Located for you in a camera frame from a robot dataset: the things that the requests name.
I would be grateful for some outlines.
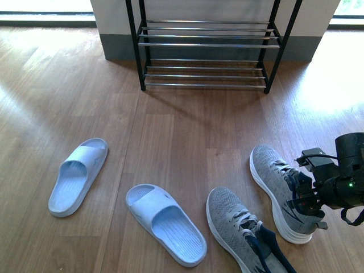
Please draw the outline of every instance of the sneaker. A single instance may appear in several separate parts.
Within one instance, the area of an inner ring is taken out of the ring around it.
[[[289,201],[295,199],[292,193],[293,181],[304,176],[312,179],[298,169],[292,168],[270,146],[261,145],[253,149],[250,155],[250,171],[257,184],[269,195],[272,201],[273,219],[284,239],[295,244],[304,244],[311,240],[317,228],[327,229],[321,220],[325,213],[320,210],[313,215],[298,212]]]
[[[280,251],[275,234],[231,190],[213,189],[206,213],[215,239],[235,258],[243,273],[296,272]]]

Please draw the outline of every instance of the metal shoe rack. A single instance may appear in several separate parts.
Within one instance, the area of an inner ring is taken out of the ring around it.
[[[144,0],[139,0],[141,22],[137,30],[131,0],[125,1],[142,91],[146,90],[146,86],[162,85],[263,89],[266,94],[271,89],[302,3],[302,0],[296,0],[285,34],[281,36],[275,24],[280,0],[274,1],[269,21],[266,22],[149,20]],[[238,48],[246,50],[248,54],[252,50],[259,50],[259,57],[256,60],[179,57],[153,59],[152,47],[164,48],[162,54],[171,48],[185,48],[187,52],[191,48]],[[145,51],[145,61],[140,56],[141,48]],[[264,65],[267,49],[277,51],[269,74]]]

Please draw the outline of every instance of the black cable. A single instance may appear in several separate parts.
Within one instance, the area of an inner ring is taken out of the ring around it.
[[[332,159],[336,159],[336,156],[332,156],[332,155],[320,155],[320,154],[312,154],[312,155],[303,155],[300,158],[297,158],[296,161],[302,165],[307,158],[332,158]]]

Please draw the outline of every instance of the white slipper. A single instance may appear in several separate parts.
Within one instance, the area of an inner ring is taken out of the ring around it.
[[[151,184],[137,185],[128,191],[126,204],[138,222],[182,266],[196,266],[206,256],[205,238],[162,188]]]
[[[101,138],[92,138],[80,144],[63,162],[48,203],[53,216],[65,217],[79,208],[106,155],[107,143]]]

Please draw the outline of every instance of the gray baseboard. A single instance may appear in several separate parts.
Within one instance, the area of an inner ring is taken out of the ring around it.
[[[131,35],[100,34],[105,58],[107,60],[135,59]],[[292,36],[284,51],[284,61],[311,61],[321,37]],[[256,49],[239,48],[183,48],[154,47],[151,48],[153,58],[189,58],[189,59],[237,59],[256,60],[259,51]],[[277,50],[268,50],[265,60],[274,60]],[[144,49],[140,47],[140,55],[144,57]]]

